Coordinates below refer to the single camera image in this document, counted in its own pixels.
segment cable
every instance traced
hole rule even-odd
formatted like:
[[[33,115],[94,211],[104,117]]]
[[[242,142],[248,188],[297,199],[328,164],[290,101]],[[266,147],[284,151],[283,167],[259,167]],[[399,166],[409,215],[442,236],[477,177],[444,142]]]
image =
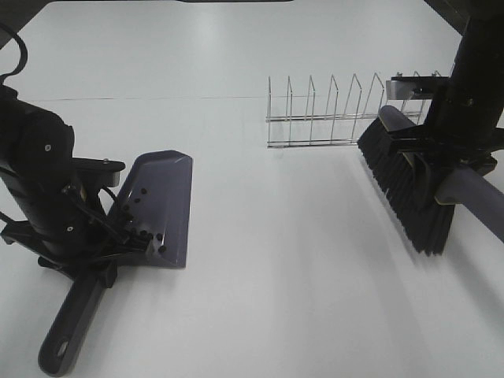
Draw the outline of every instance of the cable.
[[[82,211],[86,216],[88,216],[93,221],[97,221],[108,233],[109,235],[121,244],[125,244],[129,240],[129,234],[125,230],[118,228],[115,224],[111,224],[107,217],[97,211],[86,206],[83,199],[75,192],[75,188],[70,185],[66,187],[63,191],[64,194],[68,195],[70,201],[76,206],[77,209]]]
[[[26,48],[26,45],[23,42],[23,39],[11,28],[9,28],[7,25],[3,24],[0,22],[0,29],[2,29],[4,32],[6,32],[8,35],[13,37],[13,39],[16,41],[17,45],[19,46],[19,51],[20,51],[20,56],[19,56],[19,62],[17,63],[17,67],[9,73],[4,73],[3,75],[0,75],[0,85],[3,85],[4,80],[9,77],[18,74],[23,70],[23,68],[26,65],[26,62],[28,61],[28,49]]]
[[[119,203],[117,202],[117,196],[111,191],[108,187],[103,186],[102,189],[111,197],[113,200],[113,203],[116,204],[116,206],[119,206]]]
[[[12,219],[11,217],[9,217],[9,216],[5,215],[5,214],[4,214],[4,213],[2,213],[1,211],[0,211],[0,221],[4,221],[4,222],[6,222],[7,224],[11,224],[11,223],[14,223],[14,222],[15,222],[15,220],[14,220],[14,219]]]

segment black bristles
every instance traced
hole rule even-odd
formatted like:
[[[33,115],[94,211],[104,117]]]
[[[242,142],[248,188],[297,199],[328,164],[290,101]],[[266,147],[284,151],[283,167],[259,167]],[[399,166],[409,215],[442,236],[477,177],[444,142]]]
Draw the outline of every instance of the black bristles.
[[[441,206],[433,198],[423,209],[417,208],[411,165],[403,154],[387,156],[380,149],[380,140],[386,133],[380,119],[376,119],[358,140],[358,147],[415,249],[427,255],[441,254],[455,206]]]

